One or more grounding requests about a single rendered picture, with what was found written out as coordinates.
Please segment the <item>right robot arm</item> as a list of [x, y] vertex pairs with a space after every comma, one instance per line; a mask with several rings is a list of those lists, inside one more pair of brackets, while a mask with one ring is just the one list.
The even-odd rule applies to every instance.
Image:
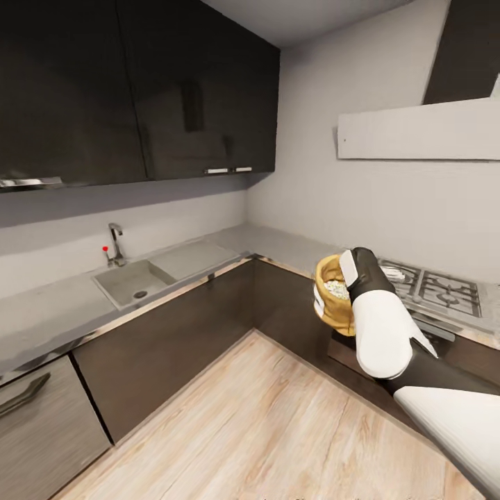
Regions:
[[368, 248], [347, 249], [339, 266], [351, 301], [356, 360], [484, 496], [500, 500], [500, 385], [439, 358]]

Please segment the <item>popcorn bag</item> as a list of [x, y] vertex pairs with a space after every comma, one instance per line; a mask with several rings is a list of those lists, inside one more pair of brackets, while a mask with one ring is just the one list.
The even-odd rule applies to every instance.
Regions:
[[321, 321], [329, 324], [339, 334], [352, 337], [356, 330], [351, 301], [332, 293], [326, 286], [329, 283], [339, 283], [341, 286], [345, 284], [339, 266], [340, 259], [341, 254], [338, 253], [323, 259], [317, 265], [314, 309]]

